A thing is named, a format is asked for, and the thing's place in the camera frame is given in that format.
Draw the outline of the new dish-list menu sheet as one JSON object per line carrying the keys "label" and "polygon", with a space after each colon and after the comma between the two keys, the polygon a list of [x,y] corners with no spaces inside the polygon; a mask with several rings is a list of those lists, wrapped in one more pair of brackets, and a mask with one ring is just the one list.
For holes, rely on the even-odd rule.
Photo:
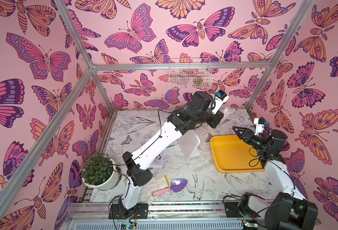
{"label": "new dish-list menu sheet", "polygon": [[228,108],[226,107],[224,110],[223,110],[223,114],[224,114],[224,117],[230,117],[234,114],[236,114],[238,111],[237,108]]}

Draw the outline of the clear acrylic menu holder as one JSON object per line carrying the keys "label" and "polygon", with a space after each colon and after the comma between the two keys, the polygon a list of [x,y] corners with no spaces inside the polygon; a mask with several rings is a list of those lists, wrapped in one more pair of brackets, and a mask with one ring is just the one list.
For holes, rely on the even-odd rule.
{"label": "clear acrylic menu holder", "polygon": [[200,142],[200,138],[193,130],[189,130],[186,134],[178,139],[179,147],[186,161],[200,155],[198,151]]}

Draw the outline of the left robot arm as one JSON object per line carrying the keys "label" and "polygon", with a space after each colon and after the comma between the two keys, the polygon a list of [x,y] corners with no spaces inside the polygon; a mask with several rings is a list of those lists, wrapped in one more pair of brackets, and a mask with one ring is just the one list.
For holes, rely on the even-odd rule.
{"label": "left robot arm", "polygon": [[195,92],[189,102],[171,112],[160,130],[146,144],[132,153],[127,151],[123,154],[128,184],[123,195],[114,198],[118,203],[111,204],[110,219],[128,219],[134,215],[142,187],[153,178],[149,166],[154,159],[198,124],[206,123],[216,128],[224,117],[220,108],[228,99],[229,96],[222,90],[213,96],[202,91]]}

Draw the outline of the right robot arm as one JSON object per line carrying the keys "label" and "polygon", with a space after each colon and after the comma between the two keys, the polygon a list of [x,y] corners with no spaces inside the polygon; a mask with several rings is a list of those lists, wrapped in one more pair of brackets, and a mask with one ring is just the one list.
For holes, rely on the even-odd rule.
{"label": "right robot arm", "polygon": [[317,206],[298,190],[280,155],[287,135],[272,130],[266,140],[249,128],[234,126],[233,131],[244,143],[256,150],[257,159],[270,177],[277,196],[271,204],[258,195],[246,192],[238,203],[239,213],[256,220],[260,217],[267,230],[312,230],[318,216]]}

